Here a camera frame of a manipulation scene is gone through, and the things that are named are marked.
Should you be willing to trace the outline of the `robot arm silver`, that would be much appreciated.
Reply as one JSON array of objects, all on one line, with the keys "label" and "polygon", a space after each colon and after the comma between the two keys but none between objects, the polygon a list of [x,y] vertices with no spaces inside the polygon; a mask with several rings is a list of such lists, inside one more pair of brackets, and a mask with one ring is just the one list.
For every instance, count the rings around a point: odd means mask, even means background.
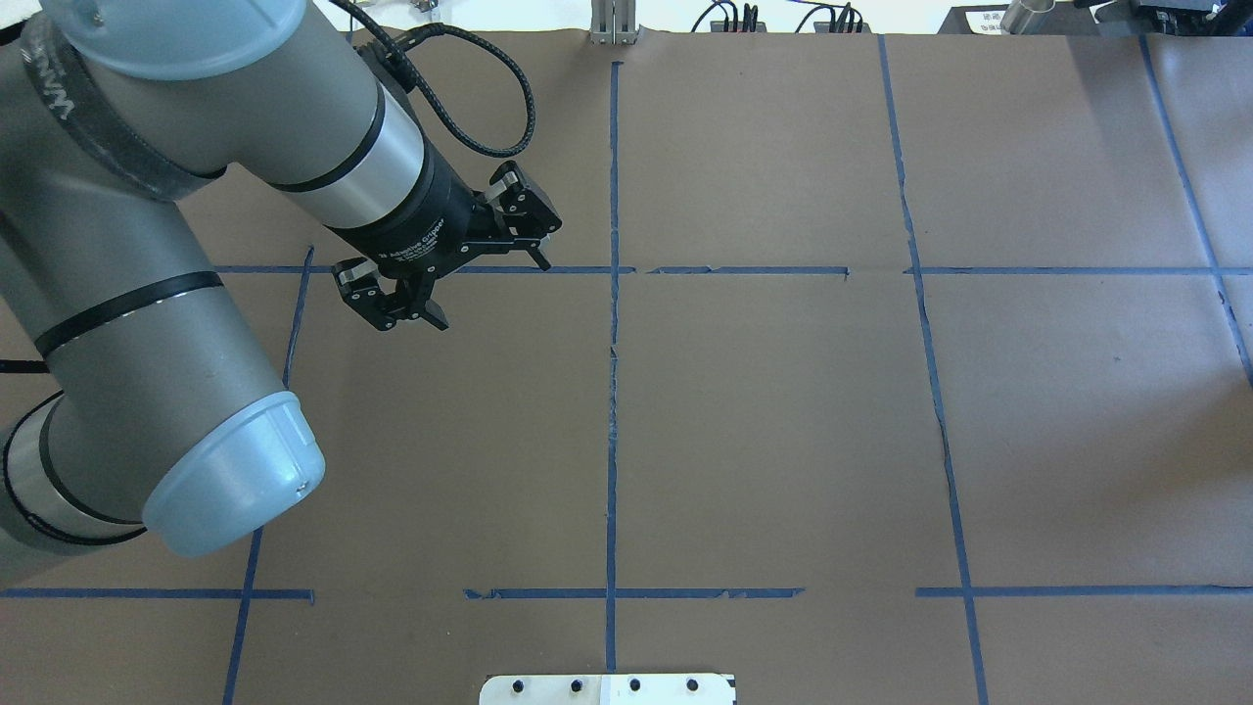
[{"label": "robot arm silver", "polygon": [[341,299],[446,329],[480,255],[546,269],[519,64],[444,23],[353,48],[309,1],[44,1],[3,49],[3,298],[60,389],[3,432],[3,582],[154,533],[203,556],[325,477],[179,204],[242,167],[340,235]]}]

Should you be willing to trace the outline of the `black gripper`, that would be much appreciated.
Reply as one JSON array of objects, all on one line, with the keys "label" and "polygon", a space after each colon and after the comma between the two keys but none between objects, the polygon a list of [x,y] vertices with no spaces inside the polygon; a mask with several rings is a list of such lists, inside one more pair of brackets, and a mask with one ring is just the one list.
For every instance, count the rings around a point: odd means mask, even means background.
[{"label": "black gripper", "polygon": [[[450,322],[434,301],[439,277],[477,255],[509,253],[549,270],[545,249],[563,220],[517,162],[499,165],[475,197],[426,136],[376,136],[326,172],[325,224],[363,255],[332,265],[345,306],[376,331],[401,321],[446,331]],[[390,293],[378,268],[397,278]]]}]

